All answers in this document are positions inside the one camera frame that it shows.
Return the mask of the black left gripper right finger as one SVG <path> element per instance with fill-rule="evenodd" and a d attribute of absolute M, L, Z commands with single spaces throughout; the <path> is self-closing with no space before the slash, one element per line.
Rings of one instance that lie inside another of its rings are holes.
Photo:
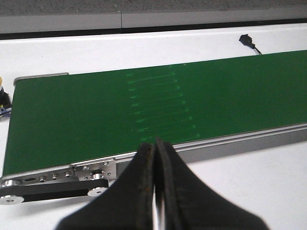
<path fill-rule="evenodd" d="M 258 216 L 203 183 L 171 143 L 155 144 L 155 191 L 159 220 L 166 230 L 267 230 Z"/>

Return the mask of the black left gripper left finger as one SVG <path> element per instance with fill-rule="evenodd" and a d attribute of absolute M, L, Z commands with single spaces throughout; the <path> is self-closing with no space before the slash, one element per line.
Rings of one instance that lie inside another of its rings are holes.
<path fill-rule="evenodd" d="M 154 146 L 140 145 L 133 160 L 100 196 L 62 219 L 58 230 L 153 229 Z"/>

